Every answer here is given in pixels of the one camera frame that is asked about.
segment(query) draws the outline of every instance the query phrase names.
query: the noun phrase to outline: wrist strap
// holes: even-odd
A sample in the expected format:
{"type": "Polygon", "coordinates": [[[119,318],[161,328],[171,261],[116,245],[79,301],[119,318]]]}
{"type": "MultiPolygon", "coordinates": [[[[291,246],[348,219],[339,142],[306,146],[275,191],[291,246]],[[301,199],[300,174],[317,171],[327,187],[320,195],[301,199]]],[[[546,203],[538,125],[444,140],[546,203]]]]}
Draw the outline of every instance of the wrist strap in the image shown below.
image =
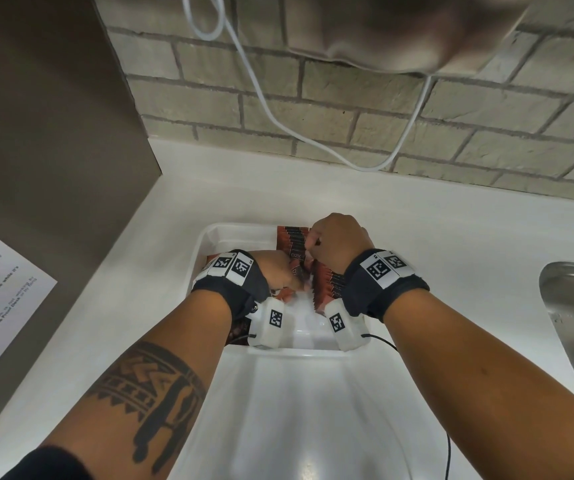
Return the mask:
{"type": "Polygon", "coordinates": [[[344,273],[342,302],[352,316],[369,315],[382,321],[387,308],[412,289],[429,290],[413,268],[391,251],[371,249],[356,257],[344,273]]]}
{"type": "Polygon", "coordinates": [[[233,320],[249,315],[256,302],[262,303],[271,296],[256,260],[238,249],[213,258],[196,276],[192,290],[220,293],[231,309],[233,320]]]}

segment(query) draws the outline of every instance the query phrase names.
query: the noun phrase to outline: tattoo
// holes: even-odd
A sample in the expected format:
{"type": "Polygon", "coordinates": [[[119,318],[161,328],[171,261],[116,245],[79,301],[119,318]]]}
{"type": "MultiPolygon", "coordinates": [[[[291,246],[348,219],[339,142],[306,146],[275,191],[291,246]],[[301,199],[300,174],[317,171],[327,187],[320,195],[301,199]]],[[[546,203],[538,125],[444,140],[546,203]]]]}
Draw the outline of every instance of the tattoo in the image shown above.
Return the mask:
{"type": "Polygon", "coordinates": [[[140,428],[133,437],[132,459],[141,463],[149,453],[149,442],[163,429],[171,437],[156,458],[156,474],[178,454],[203,405],[203,382],[189,366],[150,342],[138,342],[120,357],[87,392],[87,396],[109,398],[110,404],[124,405],[125,413],[136,413],[140,428]]]}

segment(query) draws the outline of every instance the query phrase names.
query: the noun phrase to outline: left forearm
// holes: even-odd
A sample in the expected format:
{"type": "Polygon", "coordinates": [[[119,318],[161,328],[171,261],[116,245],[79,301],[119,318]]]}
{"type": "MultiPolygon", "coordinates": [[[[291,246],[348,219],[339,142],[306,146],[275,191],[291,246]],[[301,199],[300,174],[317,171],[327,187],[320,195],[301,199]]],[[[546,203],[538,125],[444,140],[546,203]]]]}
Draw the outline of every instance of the left forearm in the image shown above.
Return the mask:
{"type": "Polygon", "coordinates": [[[230,327],[220,295],[191,293],[100,376],[44,444],[67,449],[96,480],[165,478],[201,409],[230,327]]]}

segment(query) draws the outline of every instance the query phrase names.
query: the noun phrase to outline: forearm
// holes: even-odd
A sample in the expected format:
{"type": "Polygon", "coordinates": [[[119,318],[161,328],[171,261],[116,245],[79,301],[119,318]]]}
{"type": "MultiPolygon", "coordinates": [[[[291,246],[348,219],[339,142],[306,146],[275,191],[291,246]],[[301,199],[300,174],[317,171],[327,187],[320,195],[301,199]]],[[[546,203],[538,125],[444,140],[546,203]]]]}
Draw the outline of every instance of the forearm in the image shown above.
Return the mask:
{"type": "Polygon", "coordinates": [[[574,480],[574,395],[425,290],[385,325],[420,392],[485,479],[574,480]]]}
{"type": "Polygon", "coordinates": [[[44,444],[67,449],[96,480],[165,478],[194,425],[231,327],[217,293],[191,293],[129,348],[44,444]]]}

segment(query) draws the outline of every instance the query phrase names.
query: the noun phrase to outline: brick wall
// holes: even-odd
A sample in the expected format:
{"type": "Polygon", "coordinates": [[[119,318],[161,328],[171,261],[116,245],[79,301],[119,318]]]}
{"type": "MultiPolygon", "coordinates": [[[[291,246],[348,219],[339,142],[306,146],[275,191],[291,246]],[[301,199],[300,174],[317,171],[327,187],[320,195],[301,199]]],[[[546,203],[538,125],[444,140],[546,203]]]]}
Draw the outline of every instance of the brick wall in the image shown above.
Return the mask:
{"type": "MultiPolygon", "coordinates": [[[[269,122],[227,34],[196,39],[181,0],[96,3],[150,136],[335,162],[269,122]]],[[[421,79],[290,54],[279,0],[227,9],[280,121],[357,164],[386,158],[421,79]]],[[[536,0],[477,77],[437,80],[387,171],[574,199],[574,0],[536,0]]]]}

